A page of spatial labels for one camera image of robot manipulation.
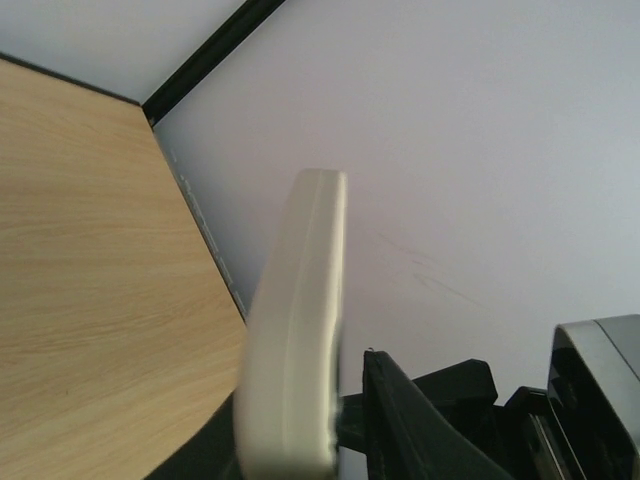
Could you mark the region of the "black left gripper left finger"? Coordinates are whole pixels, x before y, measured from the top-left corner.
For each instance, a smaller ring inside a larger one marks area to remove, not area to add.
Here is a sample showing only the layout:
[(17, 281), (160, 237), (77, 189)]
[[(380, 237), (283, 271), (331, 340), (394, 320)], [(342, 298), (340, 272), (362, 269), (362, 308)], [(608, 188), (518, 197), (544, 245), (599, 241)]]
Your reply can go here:
[(243, 479), (236, 454), (233, 404), (234, 393), (231, 393), (204, 426), (146, 479)]

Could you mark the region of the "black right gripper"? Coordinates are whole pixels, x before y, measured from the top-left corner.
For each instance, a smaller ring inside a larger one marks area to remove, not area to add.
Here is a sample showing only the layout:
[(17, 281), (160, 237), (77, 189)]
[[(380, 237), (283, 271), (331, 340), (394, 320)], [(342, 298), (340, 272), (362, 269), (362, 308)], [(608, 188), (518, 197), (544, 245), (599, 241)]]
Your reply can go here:
[[(499, 406), (489, 365), (475, 359), (409, 379), (457, 432), (509, 473), (509, 479), (554, 478), (552, 455), (534, 419), (543, 411), (541, 392), (522, 387)], [(362, 399), (363, 372), (361, 393), (342, 399), (337, 439), (340, 447), (366, 457)]]

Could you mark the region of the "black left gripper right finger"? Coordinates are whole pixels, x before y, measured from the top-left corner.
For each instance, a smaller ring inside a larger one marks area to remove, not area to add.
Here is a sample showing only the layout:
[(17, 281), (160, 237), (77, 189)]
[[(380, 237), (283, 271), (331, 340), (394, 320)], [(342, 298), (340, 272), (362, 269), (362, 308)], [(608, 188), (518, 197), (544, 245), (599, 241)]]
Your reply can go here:
[(370, 479), (509, 479), (457, 432), (383, 351), (364, 353), (363, 413)]

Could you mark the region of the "white phone case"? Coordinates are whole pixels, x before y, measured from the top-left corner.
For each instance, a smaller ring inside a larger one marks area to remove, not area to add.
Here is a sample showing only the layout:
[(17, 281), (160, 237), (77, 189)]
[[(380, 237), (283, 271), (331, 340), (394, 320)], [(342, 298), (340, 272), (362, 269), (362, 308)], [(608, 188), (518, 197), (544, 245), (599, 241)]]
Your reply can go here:
[(301, 171), (247, 321), (234, 434), (247, 479), (333, 479), (347, 177)]

